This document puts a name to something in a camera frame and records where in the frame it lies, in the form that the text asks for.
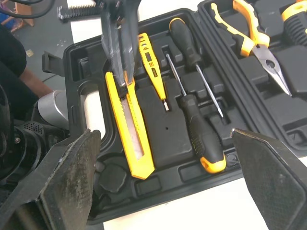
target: floor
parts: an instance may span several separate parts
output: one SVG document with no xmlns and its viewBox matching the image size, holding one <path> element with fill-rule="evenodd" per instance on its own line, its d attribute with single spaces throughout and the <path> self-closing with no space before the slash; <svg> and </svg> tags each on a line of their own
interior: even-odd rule
<svg viewBox="0 0 307 230">
<path fill-rule="evenodd" d="M 33 5 L 33 13 L 42 11 L 49 1 Z M 34 20 L 34 27 L 29 25 L 14 32 L 25 50 L 31 50 L 33 54 L 27 57 L 27 67 L 33 71 L 39 79 L 45 82 L 53 90 L 64 90 L 65 80 L 63 77 L 42 71 L 42 55 L 47 51 L 60 58 L 64 50 L 73 44 L 71 24 L 62 24 L 57 19 L 57 7 L 67 7 L 67 0 L 56 0 L 53 9 L 44 17 Z"/>
</svg>

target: black screwdriver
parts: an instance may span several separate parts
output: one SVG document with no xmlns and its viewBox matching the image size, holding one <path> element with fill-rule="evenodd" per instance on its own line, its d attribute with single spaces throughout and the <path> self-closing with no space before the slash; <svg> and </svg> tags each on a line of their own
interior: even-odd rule
<svg viewBox="0 0 307 230">
<path fill-rule="evenodd" d="M 169 54 L 166 54 L 166 58 L 183 94 L 180 105 L 186 116 L 193 149 L 207 172 L 218 173 L 226 167 L 220 140 L 213 128 L 202 117 L 196 97 L 193 94 L 187 95 L 184 90 Z"/>
<path fill-rule="evenodd" d="M 183 53 L 188 63 L 188 66 L 190 68 L 195 67 L 197 72 L 201 75 L 201 79 L 205 84 L 207 92 L 209 93 L 221 118 L 223 118 L 224 115 L 222 113 L 222 110 L 219 104 L 217 103 L 216 98 L 212 90 L 210 89 L 210 86 L 199 67 L 199 63 L 201 62 L 201 57 L 197 53 L 196 48 L 194 46 L 193 36 L 190 32 L 190 29 L 188 28 L 188 26 L 185 24 L 185 22 L 181 18 L 174 18 L 169 23 L 169 31 L 171 33 L 173 41 L 178 46 L 180 51 Z"/>
</svg>

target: person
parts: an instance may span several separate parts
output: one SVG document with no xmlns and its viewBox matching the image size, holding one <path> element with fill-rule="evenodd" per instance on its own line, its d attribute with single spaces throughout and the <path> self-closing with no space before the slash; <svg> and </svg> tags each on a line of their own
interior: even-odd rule
<svg viewBox="0 0 307 230">
<path fill-rule="evenodd" d="M 0 24 L 0 85 L 16 119 L 23 119 L 40 97 L 52 92 L 26 65 L 23 45 Z"/>
</svg>

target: white table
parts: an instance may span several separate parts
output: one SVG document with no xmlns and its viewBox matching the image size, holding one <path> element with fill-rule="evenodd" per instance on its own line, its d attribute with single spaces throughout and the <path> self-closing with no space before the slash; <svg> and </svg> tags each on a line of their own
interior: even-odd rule
<svg viewBox="0 0 307 230">
<path fill-rule="evenodd" d="M 197 10 L 201 0 L 142 0 L 140 21 L 179 8 Z M 68 6 L 92 4 L 91 0 L 67 0 Z M 100 19 L 71 22 L 75 43 L 101 34 Z M 86 98 L 87 125 L 105 133 L 98 93 Z M 307 165 L 307 157 L 301 159 Z M 251 198 L 245 180 L 239 179 L 197 194 L 148 208 L 104 223 L 106 230 L 212 229 L 267 230 Z"/>
</svg>

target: wire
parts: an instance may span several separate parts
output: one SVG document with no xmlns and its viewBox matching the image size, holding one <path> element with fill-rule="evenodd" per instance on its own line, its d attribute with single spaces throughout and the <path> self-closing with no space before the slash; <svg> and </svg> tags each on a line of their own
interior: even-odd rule
<svg viewBox="0 0 307 230">
<path fill-rule="evenodd" d="M 13 2 L 17 2 L 17 3 L 21 3 L 21 4 L 25 4 L 25 5 L 31 5 L 31 4 L 36 4 L 36 3 L 39 3 L 43 0 L 35 0 L 35 1 L 26 1 L 26 0 L 11 0 Z"/>
<path fill-rule="evenodd" d="M 46 15 L 51 10 L 51 8 L 54 5 L 54 2 L 55 2 L 55 0 L 50 0 L 50 3 L 49 3 L 49 5 L 47 6 L 46 9 L 44 9 L 40 13 L 36 13 L 36 14 L 32 14 L 32 15 L 21 15 L 21 14 L 17 14 L 17 13 L 8 12 L 8 11 L 5 11 L 4 9 L 2 9 L 1 7 L 0 7 L 0 13 L 6 14 L 6 15 L 14 17 L 14 18 L 22 18 L 22 19 L 39 18 L 39 17 Z"/>
<path fill-rule="evenodd" d="M 42 82 L 45 82 L 47 80 L 49 80 L 50 78 L 53 78 L 54 76 L 56 76 L 56 74 L 51 75 L 50 77 L 47 77 L 45 80 L 43 80 Z"/>
</svg>

